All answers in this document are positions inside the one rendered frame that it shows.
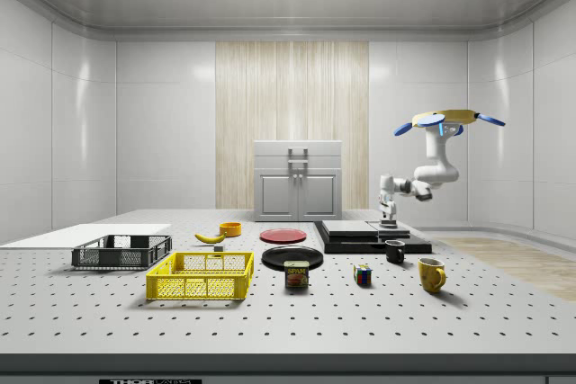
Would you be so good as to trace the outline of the red plate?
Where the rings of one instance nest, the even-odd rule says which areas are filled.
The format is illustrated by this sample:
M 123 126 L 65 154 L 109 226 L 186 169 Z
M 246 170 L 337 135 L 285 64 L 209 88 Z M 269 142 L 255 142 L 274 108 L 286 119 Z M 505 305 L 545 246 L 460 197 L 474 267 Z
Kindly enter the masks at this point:
M 260 239 L 272 244 L 294 244 L 304 241 L 307 234 L 295 228 L 273 228 L 263 231 Z

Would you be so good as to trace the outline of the white board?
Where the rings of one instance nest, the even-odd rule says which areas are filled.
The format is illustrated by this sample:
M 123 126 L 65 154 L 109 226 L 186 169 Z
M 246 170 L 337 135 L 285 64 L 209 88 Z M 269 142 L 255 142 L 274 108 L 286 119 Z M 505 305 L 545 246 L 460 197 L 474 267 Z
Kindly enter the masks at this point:
M 153 235 L 169 227 L 169 224 L 80 224 L 1 245 L 0 248 L 70 249 L 106 235 Z

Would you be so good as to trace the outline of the flat-sided can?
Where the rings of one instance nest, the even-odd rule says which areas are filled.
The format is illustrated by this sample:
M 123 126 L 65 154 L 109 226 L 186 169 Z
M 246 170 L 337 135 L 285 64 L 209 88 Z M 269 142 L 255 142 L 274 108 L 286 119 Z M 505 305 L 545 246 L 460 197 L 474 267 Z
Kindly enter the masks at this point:
M 285 287 L 290 289 L 309 286 L 310 263 L 303 260 L 291 260 L 283 263 Z

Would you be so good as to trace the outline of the black stove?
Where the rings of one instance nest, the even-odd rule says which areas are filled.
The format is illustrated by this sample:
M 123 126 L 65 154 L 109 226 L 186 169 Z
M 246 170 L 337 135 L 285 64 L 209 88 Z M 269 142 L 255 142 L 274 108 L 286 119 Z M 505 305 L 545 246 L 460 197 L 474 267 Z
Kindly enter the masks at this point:
M 431 254 L 432 245 L 413 228 L 398 221 L 323 220 L 315 226 L 325 254 L 384 254 L 386 240 L 405 243 L 406 254 Z

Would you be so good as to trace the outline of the dark grey basket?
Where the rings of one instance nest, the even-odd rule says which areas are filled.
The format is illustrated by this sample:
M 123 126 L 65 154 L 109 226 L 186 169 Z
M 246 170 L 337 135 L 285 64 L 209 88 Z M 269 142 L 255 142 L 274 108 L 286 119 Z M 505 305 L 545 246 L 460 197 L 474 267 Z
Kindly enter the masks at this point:
M 172 249 L 171 236 L 107 235 L 72 250 L 72 265 L 79 268 L 149 268 Z

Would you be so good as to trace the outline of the black plate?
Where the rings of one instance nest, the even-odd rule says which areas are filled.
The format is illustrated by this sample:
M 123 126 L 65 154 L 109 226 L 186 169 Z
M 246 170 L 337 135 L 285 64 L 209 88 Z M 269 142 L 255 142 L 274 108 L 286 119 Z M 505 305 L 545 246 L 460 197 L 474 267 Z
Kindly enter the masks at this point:
M 322 265 L 323 254 L 307 246 L 278 246 L 262 253 L 262 262 L 277 271 L 284 269 L 285 261 L 307 261 L 310 269 L 314 269 Z

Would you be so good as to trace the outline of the yellow basket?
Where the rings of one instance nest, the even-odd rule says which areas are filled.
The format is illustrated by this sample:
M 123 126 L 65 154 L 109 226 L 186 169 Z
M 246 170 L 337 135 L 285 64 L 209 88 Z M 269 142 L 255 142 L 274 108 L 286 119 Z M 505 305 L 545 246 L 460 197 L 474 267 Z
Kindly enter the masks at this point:
M 146 274 L 148 299 L 244 299 L 252 252 L 175 252 Z

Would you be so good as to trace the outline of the white cabinet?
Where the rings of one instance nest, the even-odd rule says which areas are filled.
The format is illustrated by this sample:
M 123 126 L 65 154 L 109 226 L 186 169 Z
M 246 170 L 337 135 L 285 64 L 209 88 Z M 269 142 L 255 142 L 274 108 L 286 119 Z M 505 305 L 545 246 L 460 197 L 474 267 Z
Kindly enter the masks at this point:
M 256 140 L 256 221 L 340 219 L 340 140 Z

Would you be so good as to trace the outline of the yellow mug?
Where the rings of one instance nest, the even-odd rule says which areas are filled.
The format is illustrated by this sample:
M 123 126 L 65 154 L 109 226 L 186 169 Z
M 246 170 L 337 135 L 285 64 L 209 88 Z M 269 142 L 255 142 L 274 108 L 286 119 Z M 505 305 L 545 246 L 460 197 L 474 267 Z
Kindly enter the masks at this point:
M 438 293 L 446 283 L 445 264 L 434 258 L 419 258 L 418 271 L 422 288 Z

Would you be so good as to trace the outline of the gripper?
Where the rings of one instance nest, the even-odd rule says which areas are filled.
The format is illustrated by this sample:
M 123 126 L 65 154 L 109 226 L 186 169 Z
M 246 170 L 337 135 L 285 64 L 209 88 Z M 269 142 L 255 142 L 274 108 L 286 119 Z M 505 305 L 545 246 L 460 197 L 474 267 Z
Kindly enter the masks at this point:
M 380 226 L 384 228 L 396 228 L 396 203 L 394 201 L 381 202 L 380 210 L 382 212 Z

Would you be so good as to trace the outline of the black mug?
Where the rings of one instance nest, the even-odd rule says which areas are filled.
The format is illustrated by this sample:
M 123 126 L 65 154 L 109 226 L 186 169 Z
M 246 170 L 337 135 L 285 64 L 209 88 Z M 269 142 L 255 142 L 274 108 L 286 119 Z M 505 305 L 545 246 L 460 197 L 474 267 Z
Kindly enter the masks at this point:
M 386 240 L 386 259 L 389 263 L 401 264 L 405 259 L 405 243 L 400 240 Z

